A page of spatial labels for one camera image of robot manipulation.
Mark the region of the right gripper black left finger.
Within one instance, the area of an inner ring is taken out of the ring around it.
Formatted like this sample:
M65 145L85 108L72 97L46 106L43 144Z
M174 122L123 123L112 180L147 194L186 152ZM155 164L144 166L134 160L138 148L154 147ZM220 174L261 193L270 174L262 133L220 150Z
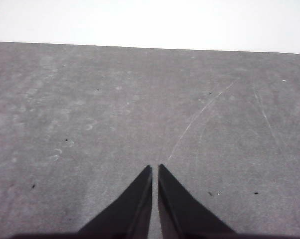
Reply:
M148 165L107 208L82 227L87 239L146 239L152 211L152 168Z

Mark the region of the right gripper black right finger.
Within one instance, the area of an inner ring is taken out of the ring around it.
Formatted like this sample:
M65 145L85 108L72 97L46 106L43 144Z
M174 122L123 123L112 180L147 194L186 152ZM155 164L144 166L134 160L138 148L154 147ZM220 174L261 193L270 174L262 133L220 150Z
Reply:
M228 239L237 233L200 204L163 165L158 166L158 209L164 239Z

